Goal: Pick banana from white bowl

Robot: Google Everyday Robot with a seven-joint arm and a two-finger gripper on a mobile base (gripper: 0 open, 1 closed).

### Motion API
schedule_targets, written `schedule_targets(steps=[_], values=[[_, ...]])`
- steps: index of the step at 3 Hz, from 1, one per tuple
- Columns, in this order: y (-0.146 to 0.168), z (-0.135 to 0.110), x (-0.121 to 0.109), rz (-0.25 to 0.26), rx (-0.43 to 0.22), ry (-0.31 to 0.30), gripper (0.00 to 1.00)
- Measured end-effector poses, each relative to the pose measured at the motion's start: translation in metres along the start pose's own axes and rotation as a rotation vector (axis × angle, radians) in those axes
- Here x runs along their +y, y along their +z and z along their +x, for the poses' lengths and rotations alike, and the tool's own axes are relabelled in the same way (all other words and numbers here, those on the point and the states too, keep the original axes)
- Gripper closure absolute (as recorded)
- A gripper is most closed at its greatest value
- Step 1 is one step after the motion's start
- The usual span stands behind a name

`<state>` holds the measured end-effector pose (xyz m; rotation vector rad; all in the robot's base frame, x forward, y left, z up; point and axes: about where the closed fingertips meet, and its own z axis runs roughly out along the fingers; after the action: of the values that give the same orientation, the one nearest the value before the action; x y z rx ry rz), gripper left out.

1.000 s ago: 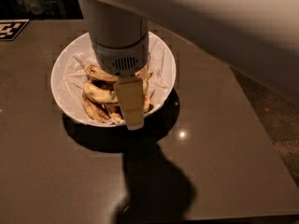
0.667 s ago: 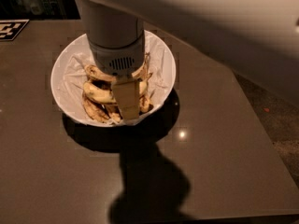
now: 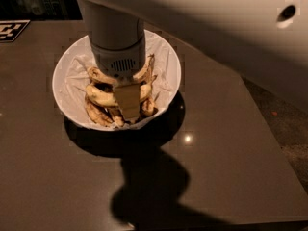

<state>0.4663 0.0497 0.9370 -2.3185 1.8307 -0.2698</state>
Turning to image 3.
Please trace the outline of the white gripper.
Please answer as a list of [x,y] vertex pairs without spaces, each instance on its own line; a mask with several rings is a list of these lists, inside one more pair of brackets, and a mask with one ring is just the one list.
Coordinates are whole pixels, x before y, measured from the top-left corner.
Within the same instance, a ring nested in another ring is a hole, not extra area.
[[[90,44],[97,67],[113,78],[131,78],[145,64],[145,36],[125,49],[104,49]],[[140,86],[138,84],[115,86],[115,99],[125,120],[136,119],[140,114]]]

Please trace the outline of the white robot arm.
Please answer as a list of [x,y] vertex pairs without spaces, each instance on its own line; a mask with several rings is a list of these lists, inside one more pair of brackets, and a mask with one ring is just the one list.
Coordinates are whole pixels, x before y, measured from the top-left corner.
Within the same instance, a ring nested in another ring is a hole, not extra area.
[[308,112],[308,0],[77,0],[94,56],[140,57],[143,25]]

